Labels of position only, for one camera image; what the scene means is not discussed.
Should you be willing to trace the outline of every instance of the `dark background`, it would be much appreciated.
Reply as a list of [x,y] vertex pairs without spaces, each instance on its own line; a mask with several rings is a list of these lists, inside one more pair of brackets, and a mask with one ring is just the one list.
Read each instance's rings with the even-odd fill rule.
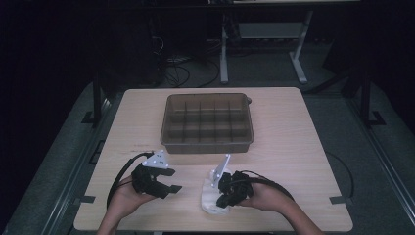
[[[317,11],[307,40],[334,40],[327,59],[327,69],[334,72],[350,67],[362,53],[369,55],[373,81],[383,88],[396,111],[415,132],[414,3],[411,0],[363,2],[364,6],[338,15]],[[142,50],[144,45],[151,45],[145,21],[135,19],[136,16],[131,19],[131,16],[109,13],[105,4],[106,1],[0,2],[0,231],[9,221],[76,98],[97,71],[102,73],[109,96],[128,86],[157,86],[161,82],[154,73],[160,66],[160,58],[143,61],[152,55],[151,51]],[[210,29],[217,19],[205,18],[205,15],[200,19],[195,23],[182,19],[174,26],[188,31],[198,28],[203,35],[199,39],[204,39],[205,29]],[[125,33],[128,30],[122,26],[125,24],[134,24],[140,29]],[[335,30],[339,25],[342,30]],[[119,37],[124,34],[138,36],[142,44]],[[108,45],[117,48],[107,51]],[[140,56],[128,55],[130,47]],[[129,57],[128,62],[139,62],[136,65],[141,62],[143,66],[122,69],[115,63],[115,58],[122,57]],[[137,73],[147,73],[147,80],[128,83],[126,77]]]

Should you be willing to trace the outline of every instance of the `desk leg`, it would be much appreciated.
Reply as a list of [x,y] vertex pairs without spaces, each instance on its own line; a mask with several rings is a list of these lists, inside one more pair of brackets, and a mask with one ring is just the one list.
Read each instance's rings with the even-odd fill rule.
[[222,27],[222,52],[220,53],[220,82],[228,83],[228,62],[226,61],[226,32]]
[[305,21],[302,24],[302,28],[300,31],[299,36],[299,44],[294,52],[290,52],[291,62],[293,63],[294,70],[296,70],[297,77],[299,78],[300,84],[307,84],[307,78],[305,77],[304,71],[302,70],[302,66],[300,63],[300,52],[302,49],[302,45],[304,44],[305,37],[307,36],[308,28],[311,22],[313,12],[309,11],[305,17]]

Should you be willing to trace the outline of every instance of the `tabletop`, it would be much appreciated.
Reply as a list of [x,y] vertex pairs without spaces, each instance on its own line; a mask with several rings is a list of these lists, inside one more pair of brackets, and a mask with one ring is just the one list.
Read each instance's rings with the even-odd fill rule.
[[[85,196],[74,221],[79,230],[97,230],[106,212],[108,192],[125,163],[137,154],[165,150],[161,126],[166,99],[171,94],[245,93],[252,99],[254,141],[246,153],[232,154],[228,168],[251,170],[284,186],[323,231],[349,231],[352,221],[345,204],[332,205],[341,192],[300,91],[291,87],[140,89],[125,92]],[[202,210],[202,187],[223,154],[166,153],[171,177],[158,181],[181,185],[177,194],[155,199],[123,219],[119,230],[140,231],[292,231],[275,212],[233,207],[228,214]],[[138,159],[125,174],[131,173]]]

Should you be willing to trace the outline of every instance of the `plastic storage container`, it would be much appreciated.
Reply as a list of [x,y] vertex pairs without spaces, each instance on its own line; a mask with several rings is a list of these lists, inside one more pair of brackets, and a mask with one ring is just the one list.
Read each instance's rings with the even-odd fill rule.
[[170,154],[245,153],[254,141],[249,100],[242,93],[170,95],[161,143]]

